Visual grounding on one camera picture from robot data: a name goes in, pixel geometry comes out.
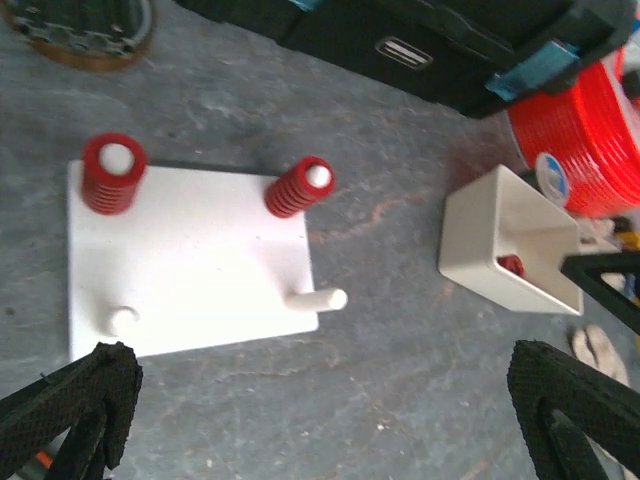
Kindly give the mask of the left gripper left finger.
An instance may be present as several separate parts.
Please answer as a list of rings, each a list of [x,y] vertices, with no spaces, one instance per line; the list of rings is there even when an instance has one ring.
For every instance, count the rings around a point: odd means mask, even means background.
[[[122,459],[142,386],[132,348],[88,355],[1,400],[1,477],[16,474],[62,433],[47,479],[101,479]]]

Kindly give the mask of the large red spring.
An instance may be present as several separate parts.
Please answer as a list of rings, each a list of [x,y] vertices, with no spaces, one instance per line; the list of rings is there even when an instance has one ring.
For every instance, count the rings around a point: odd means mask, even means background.
[[[324,200],[335,185],[331,165],[322,158],[307,156],[266,189],[264,202],[272,215],[290,218]]]
[[[91,137],[82,152],[82,200],[98,214],[124,213],[133,204],[147,165],[147,153],[134,138],[117,132]]]

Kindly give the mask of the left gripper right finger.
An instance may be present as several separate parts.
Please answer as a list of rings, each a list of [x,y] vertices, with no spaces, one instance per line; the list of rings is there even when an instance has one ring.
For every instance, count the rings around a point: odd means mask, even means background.
[[[541,341],[516,342],[507,384],[540,479],[605,479],[595,442],[639,474],[639,394]]]

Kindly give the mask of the white peg base plate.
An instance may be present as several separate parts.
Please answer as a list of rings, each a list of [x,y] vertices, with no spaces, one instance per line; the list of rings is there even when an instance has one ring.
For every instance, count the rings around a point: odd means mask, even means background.
[[[103,216],[68,166],[69,356],[122,342],[152,356],[313,331],[345,307],[314,284],[303,215],[279,219],[270,178],[152,166],[133,205]]]

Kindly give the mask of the white parts tray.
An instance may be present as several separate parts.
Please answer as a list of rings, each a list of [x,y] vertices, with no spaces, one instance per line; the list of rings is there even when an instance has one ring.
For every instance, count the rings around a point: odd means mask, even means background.
[[[577,222],[504,165],[446,198],[439,272],[513,312],[580,316],[582,290],[561,273],[579,252]],[[518,277],[497,258],[518,255]]]

